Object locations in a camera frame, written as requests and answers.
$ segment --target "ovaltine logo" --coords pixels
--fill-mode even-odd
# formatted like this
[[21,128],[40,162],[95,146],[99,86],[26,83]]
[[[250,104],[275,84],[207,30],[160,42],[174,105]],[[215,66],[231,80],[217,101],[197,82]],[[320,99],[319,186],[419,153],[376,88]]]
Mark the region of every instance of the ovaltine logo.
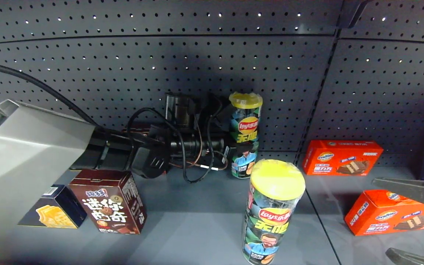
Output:
[[256,117],[246,117],[238,124],[238,130],[242,134],[251,134],[258,127],[258,119]]
[[291,210],[287,208],[264,208],[259,211],[259,217],[270,225],[283,225],[291,217]]
[[317,159],[324,162],[330,160],[333,156],[335,156],[335,154],[331,152],[323,152],[317,157]]
[[384,213],[381,213],[379,216],[377,216],[375,219],[377,220],[377,221],[384,221],[384,220],[387,220],[387,219],[390,219],[390,218],[393,218],[393,216],[394,215],[396,215],[397,214],[397,211],[396,210],[389,210],[389,211],[386,211],[386,212],[384,212]]
[[390,200],[400,200],[400,195],[397,193],[393,193],[388,191],[387,192],[387,198],[389,198]]

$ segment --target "brown snack box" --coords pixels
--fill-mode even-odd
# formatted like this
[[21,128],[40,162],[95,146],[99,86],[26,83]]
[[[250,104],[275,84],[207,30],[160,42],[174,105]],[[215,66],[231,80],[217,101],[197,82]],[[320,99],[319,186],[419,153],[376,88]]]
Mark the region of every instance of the brown snack box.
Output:
[[102,233],[142,230],[146,210],[131,172],[82,170],[69,186]]

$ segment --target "cookie image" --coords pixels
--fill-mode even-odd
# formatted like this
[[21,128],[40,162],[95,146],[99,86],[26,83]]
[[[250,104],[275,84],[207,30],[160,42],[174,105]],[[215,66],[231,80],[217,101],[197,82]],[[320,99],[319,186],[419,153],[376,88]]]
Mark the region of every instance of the cookie image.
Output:
[[103,220],[98,220],[96,223],[98,223],[100,226],[107,226],[107,222]]
[[113,211],[111,208],[109,208],[109,207],[104,207],[104,208],[102,208],[102,209],[100,210],[100,212],[101,212],[103,215],[107,215],[107,216],[112,215],[112,214],[114,213],[114,211]]

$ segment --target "gray metal shelf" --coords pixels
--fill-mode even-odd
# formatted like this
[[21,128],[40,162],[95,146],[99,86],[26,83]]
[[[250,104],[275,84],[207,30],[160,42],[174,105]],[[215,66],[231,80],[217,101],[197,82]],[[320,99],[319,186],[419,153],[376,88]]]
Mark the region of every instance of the gray metal shelf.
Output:
[[424,230],[355,237],[343,218],[375,177],[413,179],[404,167],[375,167],[368,176],[306,176],[308,195],[322,220],[342,265],[389,265],[388,248],[424,255]]
[[[293,159],[286,153],[279,157]],[[189,176],[202,172],[191,170]],[[68,172],[58,182],[69,183],[75,175]],[[47,265],[247,264],[241,230],[249,180],[221,171],[191,185],[173,169],[167,176],[135,181],[148,213],[140,235],[100,233],[91,220],[78,230],[17,226],[0,245],[0,259]],[[273,264],[338,264],[306,194],[283,240]]]

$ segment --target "chocolate wafer image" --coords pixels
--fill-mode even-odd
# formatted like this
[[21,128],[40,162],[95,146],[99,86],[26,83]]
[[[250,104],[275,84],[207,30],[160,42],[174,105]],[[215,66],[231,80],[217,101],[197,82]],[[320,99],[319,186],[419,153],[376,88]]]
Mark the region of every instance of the chocolate wafer image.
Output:
[[349,164],[340,166],[336,171],[342,174],[359,175],[369,166],[369,161],[351,161]]
[[424,227],[424,215],[417,215],[407,221],[398,223],[394,229],[397,230],[415,230]]

